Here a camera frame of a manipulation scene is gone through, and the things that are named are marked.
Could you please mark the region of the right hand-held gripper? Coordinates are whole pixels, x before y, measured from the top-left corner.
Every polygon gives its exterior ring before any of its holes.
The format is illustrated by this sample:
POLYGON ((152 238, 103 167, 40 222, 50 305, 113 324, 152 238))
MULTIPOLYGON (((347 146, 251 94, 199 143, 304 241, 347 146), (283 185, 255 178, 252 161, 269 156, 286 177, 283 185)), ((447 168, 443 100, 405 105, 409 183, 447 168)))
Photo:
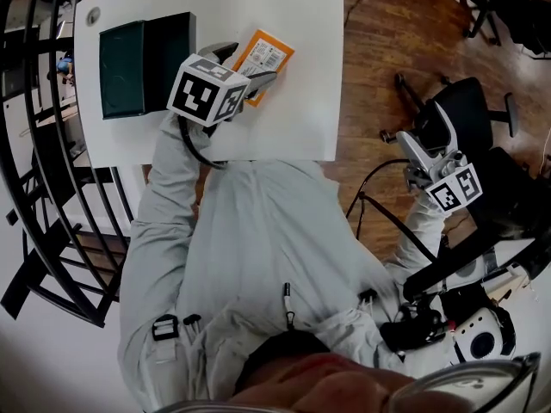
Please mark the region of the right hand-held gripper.
POLYGON ((464 153, 458 151, 457 135, 448 114, 438 102, 435 102, 435 107, 449 135, 448 143, 440 151, 444 158, 436 163, 435 158, 408 131, 397 132, 396 139, 411 162, 405 169, 407 187, 425 191, 442 212, 452 213, 480 198, 483 190, 474 165, 468 162, 464 153), (416 167, 431 168, 426 172, 415 168, 412 163, 416 167))

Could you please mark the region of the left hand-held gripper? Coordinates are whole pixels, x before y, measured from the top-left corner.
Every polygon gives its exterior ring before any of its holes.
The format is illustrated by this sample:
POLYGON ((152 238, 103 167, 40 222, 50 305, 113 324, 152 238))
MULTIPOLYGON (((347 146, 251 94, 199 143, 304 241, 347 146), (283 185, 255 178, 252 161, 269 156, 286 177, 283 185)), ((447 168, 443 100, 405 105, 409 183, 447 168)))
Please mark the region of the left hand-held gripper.
POLYGON ((232 118, 244 97, 250 100, 270 88, 276 71, 245 77, 222 66, 237 48, 238 42, 220 42, 203 47, 201 56, 191 54, 179 67, 167 108, 199 125, 213 126, 232 118))

